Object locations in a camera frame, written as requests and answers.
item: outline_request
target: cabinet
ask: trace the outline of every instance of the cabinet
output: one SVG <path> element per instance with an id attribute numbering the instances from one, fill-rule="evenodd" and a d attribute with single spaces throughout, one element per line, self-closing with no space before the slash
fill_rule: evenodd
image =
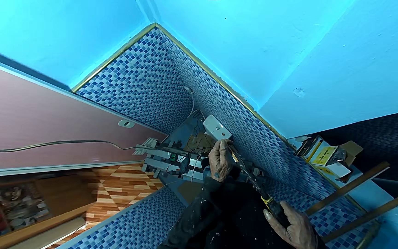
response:
<path id="1" fill-rule="evenodd" d="M 0 185 L 0 249 L 80 216 L 95 201 L 77 175 Z"/>

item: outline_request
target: brass edge trim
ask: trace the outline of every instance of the brass edge trim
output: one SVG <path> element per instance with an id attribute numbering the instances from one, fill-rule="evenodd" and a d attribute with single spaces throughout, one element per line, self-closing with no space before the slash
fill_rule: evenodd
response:
<path id="1" fill-rule="evenodd" d="M 160 29 L 176 46 L 178 46 L 185 54 L 187 54 L 190 59 L 199 65 L 205 72 L 208 73 L 215 81 L 217 81 L 225 90 L 227 90 L 233 97 L 235 97 L 242 105 L 245 106 L 257 119 L 259 119 L 264 125 L 266 125 L 276 136 L 278 136 L 285 144 L 287 144 L 290 148 L 296 150 L 288 140 L 280 135 L 274 128 L 271 126 L 266 120 L 264 120 L 253 108 L 252 106 L 233 88 L 231 88 L 224 80 L 222 80 L 213 70 L 211 70 L 207 65 L 205 65 L 199 58 L 197 58 L 188 48 L 186 48 L 178 39 L 176 39 L 170 32 L 168 32 L 163 26 L 156 23 L 156 27 Z M 328 177 L 326 177 L 323 173 L 319 172 L 316 167 L 314 167 L 311 163 L 308 163 L 314 170 L 321 174 L 331 185 L 333 185 L 336 189 L 340 187 L 337 186 L 333 181 L 331 181 Z M 353 205 L 357 206 L 363 212 L 367 212 L 362 206 L 360 206 L 353 198 L 349 195 L 345 195 L 345 197 L 353 203 Z"/>
<path id="2" fill-rule="evenodd" d="M 360 243 L 357 245 L 356 249 L 365 249 L 369 246 L 371 241 L 377 236 L 377 233 L 379 232 L 380 226 L 382 224 L 378 221 L 374 221 L 374 223 L 371 225 L 371 228 L 368 230 L 368 232 L 365 234 L 365 236 L 362 238 Z"/>
<path id="3" fill-rule="evenodd" d="M 91 80 L 97 73 L 99 73 L 102 69 L 104 69 L 108 64 L 110 64 L 114 59 L 118 58 L 120 54 L 124 53 L 125 50 L 129 49 L 133 44 L 135 44 L 139 39 L 145 36 L 148 32 L 150 32 L 154 27 L 160 29 L 176 46 L 178 46 L 185 54 L 187 54 L 190 59 L 196 62 L 199 67 L 201 67 L 209 76 L 211 76 L 216 82 L 218 82 L 225 90 L 227 90 L 235 99 L 237 99 L 242 105 L 245 106 L 257 119 L 259 119 L 265 126 L 267 126 L 276 136 L 278 136 L 285 144 L 287 144 L 293 150 L 296 150 L 294 146 L 292 146 L 288 140 L 280 135 L 276 129 L 273 128 L 266 120 L 264 120 L 253 108 L 252 106 L 233 88 L 231 88 L 224 80 L 222 80 L 213 70 L 211 70 L 207 65 L 205 65 L 199 58 L 197 58 L 188 48 L 186 48 L 178 39 L 176 39 L 170 32 L 168 32 L 163 26 L 158 23 L 152 23 L 142 29 L 139 33 L 137 33 L 129 42 L 127 42 L 124 46 L 122 46 L 118 51 L 116 51 L 109 59 L 104 61 L 100 66 L 98 66 L 94 71 L 92 71 L 87 77 L 84 78 L 78 85 L 72 88 L 72 92 L 77 92 L 81 87 L 83 87 L 89 80 Z M 322 175 L 331 185 L 333 185 L 336 189 L 340 187 L 337 186 L 333 181 L 331 181 L 328 177 L 326 177 L 323 173 L 319 172 L 316 167 L 314 167 L 311 163 L 308 163 L 313 169 Z M 364 212 L 367 212 L 362 206 L 360 206 L 353 198 L 349 195 L 345 195 L 345 197 L 351 201 L 354 205 L 356 205 L 359 209 Z"/>
<path id="4" fill-rule="evenodd" d="M 194 62 L 196 62 L 199 67 L 201 67 L 209 76 L 211 76 L 215 81 L 217 81 L 225 90 L 227 90 L 233 97 L 235 97 L 242 105 L 245 106 L 257 119 L 259 119 L 264 125 L 266 125 L 276 136 L 282 139 L 288 146 L 293 148 L 288 140 L 280 135 L 276 129 L 274 129 L 266 120 L 264 120 L 253 107 L 233 88 L 231 88 L 224 80 L 222 80 L 213 70 L 211 70 L 207 65 L 205 65 L 199 58 L 197 58 L 188 48 L 186 48 L 178 39 L 176 39 L 170 32 L 168 32 L 163 26 L 156 23 L 156 27 L 159 28 L 170 40 L 176 44 L 185 54 L 190 57 Z"/>
<path id="5" fill-rule="evenodd" d="M 95 70 L 93 70 L 88 76 L 86 76 L 81 82 L 72 88 L 72 92 L 77 92 L 81 87 L 83 87 L 89 80 L 91 80 L 95 75 L 97 75 L 102 69 L 104 69 L 108 64 L 110 64 L 114 59 L 118 58 L 119 55 L 124 53 L 133 44 L 139 41 L 143 36 L 150 32 L 156 23 L 152 23 L 145 28 L 143 28 L 139 33 L 137 33 L 133 38 L 131 38 L 127 43 L 125 43 L 121 48 L 119 48 L 112 56 L 105 60 L 101 65 L 99 65 Z"/>

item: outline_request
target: wooden plank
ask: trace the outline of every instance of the wooden plank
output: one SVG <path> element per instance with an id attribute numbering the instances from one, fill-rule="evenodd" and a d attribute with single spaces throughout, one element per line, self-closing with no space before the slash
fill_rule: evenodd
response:
<path id="1" fill-rule="evenodd" d="M 38 180 L 36 186 L 54 216 L 96 201 L 77 175 Z"/>
<path id="2" fill-rule="evenodd" d="M 322 238 L 322 240 L 327 243 L 331 240 L 334 240 L 335 238 L 344 235 L 345 233 L 355 229 L 358 226 L 361 226 L 377 217 L 380 215 L 390 211 L 391 209 L 398 207 L 398 197 L 395 198 L 392 201 L 387 202 L 386 204 L 381 205 L 380 207 L 376 208 L 375 210 L 365 214 L 364 216 L 357 218 L 355 221 L 351 222 L 350 224 L 347 224 L 340 229 L 337 229 L 330 233 L 329 235 L 326 235 L 325 237 Z"/>
<path id="3" fill-rule="evenodd" d="M 390 167 L 390 164 L 388 162 L 381 162 L 377 166 L 373 167 L 371 170 L 368 170 L 365 174 L 359 176 L 355 180 L 351 181 L 351 183 L 346 184 L 345 186 L 341 187 L 322 201 L 319 201 L 318 203 L 314 204 L 312 207 L 310 207 L 306 213 L 308 216 L 311 216 L 315 212 L 321 210 L 325 206 L 329 205 L 330 203 L 334 202 L 338 198 L 346 195 L 348 192 L 356 188 L 358 185 L 364 183 L 365 181 L 372 179 L 376 176 L 378 176 L 380 173 L 384 172 Z"/>

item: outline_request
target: wooden stick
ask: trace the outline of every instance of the wooden stick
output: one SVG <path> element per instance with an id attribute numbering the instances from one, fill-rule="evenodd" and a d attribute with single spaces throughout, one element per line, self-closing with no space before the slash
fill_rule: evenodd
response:
<path id="1" fill-rule="evenodd" d="M 376 176 L 378 176 L 380 173 L 384 172 L 390 167 L 390 164 L 388 162 L 381 162 L 377 166 L 373 167 L 371 170 L 368 170 L 365 174 L 357 177 L 355 180 L 351 181 L 351 183 L 346 184 L 345 186 L 341 187 L 340 189 L 337 189 L 336 192 L 332 193 L 322 201 L 319 201 L 318 203 L 314 204 L 312 207 L 310 207 L 306 213 L 308 216 L 311 216 L 313 213 L 319 211 L 320 209 L 324 208 L 328 204 L 332 203 L 333 201 L 337 200 L 338 198 L 346 195 L 349 191 L 353 190 L 356 188 L 358 185 L 364 183 L 365 181 L 372 179 Z"/>
<path id="2" fill-rule="evenodd" d="M 350 224 L 347 224 L 340 229 L 330 233 L 329 235 L 326 235 L 325 237 L 322 238 L 322 240 L 326 243 L 331 240 L 334 240 L 335 238 L 355 229 L 358 226 L 361 226 L 368 221 L 371 221 L 380 215 L 390 211 L 391 209 L 395 208 L 398 206 L 398 197 L 395 198 L 392 201 L 387 202 L 386 204 L 381 205 L 380 207 L 374 209 L 373 211 L 365 214 L 364 216 L 356 219 L 355 221 L 351 222 Z"/>

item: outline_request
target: blue painted wall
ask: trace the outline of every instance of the blue painted wall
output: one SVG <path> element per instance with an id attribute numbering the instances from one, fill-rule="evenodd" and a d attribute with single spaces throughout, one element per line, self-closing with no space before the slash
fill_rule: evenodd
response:
<path id="1" fill-rule="evenodd" d="M 396 0 L 148 1 L 285 137 L 398 113 Z"/>
<path id="2" fill-rule="evenodd" d="M 259 112 L 287 137 L 398 113 L 398 1 L 357 0 Z"/>
<path id="3" fill-rule="evenodd" d="M 135 1 L 0 0 L 0 54 L 73 87 L 148 24 Z"/>
<path id="4" fill-rule="evenodd" d="M 351 2 L 154 1 L 158 22 L 256 110 Z"/>

